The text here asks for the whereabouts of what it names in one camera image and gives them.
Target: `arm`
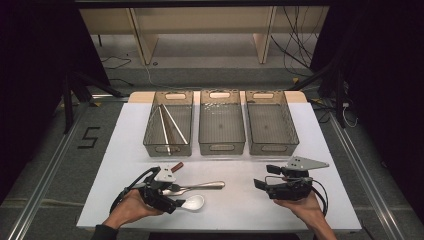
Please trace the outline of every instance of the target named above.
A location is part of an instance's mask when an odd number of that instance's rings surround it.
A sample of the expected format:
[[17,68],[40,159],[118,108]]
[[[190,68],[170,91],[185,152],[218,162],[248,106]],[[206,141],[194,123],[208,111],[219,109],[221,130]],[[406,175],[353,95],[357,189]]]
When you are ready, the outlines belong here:
[[148,216],[161,215],[163,212],[147,206],[138,190],[131,190],[116,206],[102,225],[97,225],[92,240],[116,239],[119,228]]
[[330,228],[325,220],[324,214],[321,212],[321,208],[314,192],[311,191],[307,198],[299,201],[274,199],[274,202],[280,206],[290,209],[310,230],[315,233],[318,239],[336,239],[333,230]]

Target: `white table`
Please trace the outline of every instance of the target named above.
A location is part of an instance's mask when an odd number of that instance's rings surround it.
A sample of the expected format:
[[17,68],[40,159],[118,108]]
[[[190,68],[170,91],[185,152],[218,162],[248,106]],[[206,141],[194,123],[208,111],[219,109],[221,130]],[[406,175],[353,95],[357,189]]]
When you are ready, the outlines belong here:
[[[330,167],[310,170],[310,175],[321,182],[329,197],[327,221],[336,232],[361,229],[352,204],[334,165],[315,114],[309,103],[289,103],[300,144],[293,155],[327,162]],[[246,142],[241,156],[204,157],[198,144],[199,105],[195,104],[193,122],[193,153],[190,157],[151,158],[143,146],[144,132],[150,112],[150,103],[124,104],[109,142],[103,162],[87,198],[78,227],[91,229],[102,223],[109,214],[117,194],[141,173],[154,166],[171,167],[184,162],[174,173],[180,185],[224,181],[222,190],[189,191],[175,199],[201,194],[205,205],[197,212],[176,210],[172,214],[148,217],[127,224],[151,232],[301,232],[305,224],[290,210],[277,206],[268,195],[253,184],[263,180],[265,166],[283,166],[287,158],[253,157]],[[314,186],[323,194],[318,184]]]

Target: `person's right hand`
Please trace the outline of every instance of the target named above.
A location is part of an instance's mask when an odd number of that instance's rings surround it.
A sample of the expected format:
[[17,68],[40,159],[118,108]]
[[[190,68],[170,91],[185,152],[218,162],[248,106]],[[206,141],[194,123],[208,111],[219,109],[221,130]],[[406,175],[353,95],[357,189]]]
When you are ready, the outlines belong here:
[[298,201],[274,199],[274,203],[290,209],[310,230],[314,231],[318,239],[336,239],[313,191],[308,197]]

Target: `person's left hand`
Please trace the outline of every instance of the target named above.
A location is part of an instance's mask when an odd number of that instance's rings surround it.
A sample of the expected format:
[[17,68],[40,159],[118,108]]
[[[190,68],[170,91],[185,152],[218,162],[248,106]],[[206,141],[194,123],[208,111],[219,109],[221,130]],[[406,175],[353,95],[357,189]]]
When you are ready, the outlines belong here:
[[124,196],[103,224],[118,229],[126,223],[161,214],[163,214],[162,211],[146,205],[138,190],[133,189]]

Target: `floor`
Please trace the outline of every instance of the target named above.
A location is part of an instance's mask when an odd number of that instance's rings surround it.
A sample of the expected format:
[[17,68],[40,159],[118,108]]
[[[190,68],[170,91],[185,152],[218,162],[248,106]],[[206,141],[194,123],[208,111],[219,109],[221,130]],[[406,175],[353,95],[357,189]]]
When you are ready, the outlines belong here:
[[[305,35],[310,52],[315,35]],[[251,35],[199,34],[161,35],[152,63],[141,65],[132,36],[92,36],[104,61],[112,87],[123,93],[168,88],[200,89],[237,87],[246,89],[287,89],[297,78],[311,74],[271,42],[266,64],[259,64]],[[289,36],[274,39],[286,49]],[[298,47],[287,51],[298,57]],[[319,81],[303,90],[307,98],[319,99]],[[91,87],[93,95],[104,92]],[[52,114],[49,130],[36,156],[23,170],[6,201],[0,207],[0,239],[89,239],[91,232],[75,227],[85,199],[113,133],[113,126],[126,99],[97,96],[89,104],[74,101],[75,126],[63,134],[63,105]],[[355,127],[341,129],[331,110],[313,105],[317,121],[363,230],[338,234],[339,239],[424,239],[424,227],[384,168],[378,152],[353,111],[346,121]],[[83,140],[88,128],[96,134],[94,148]],[[119,239],[148,239],[149,233],[122,231]],[[299,233],[312,239],[311,233]]]

